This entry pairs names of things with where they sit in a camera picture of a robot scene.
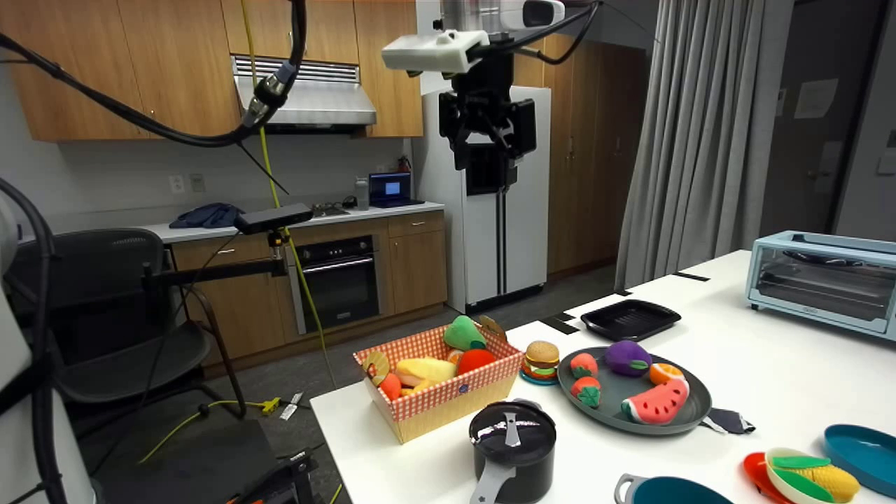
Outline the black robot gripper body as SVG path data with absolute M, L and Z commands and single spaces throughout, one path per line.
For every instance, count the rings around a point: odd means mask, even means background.
M 517 183 L 517 159 L 538 148 L 535 102 L 512 102 L 509 88 L 512 57 L 499 53 L 453 75 L 440 96 L 440 136 L 472 194 L 505 194 Z

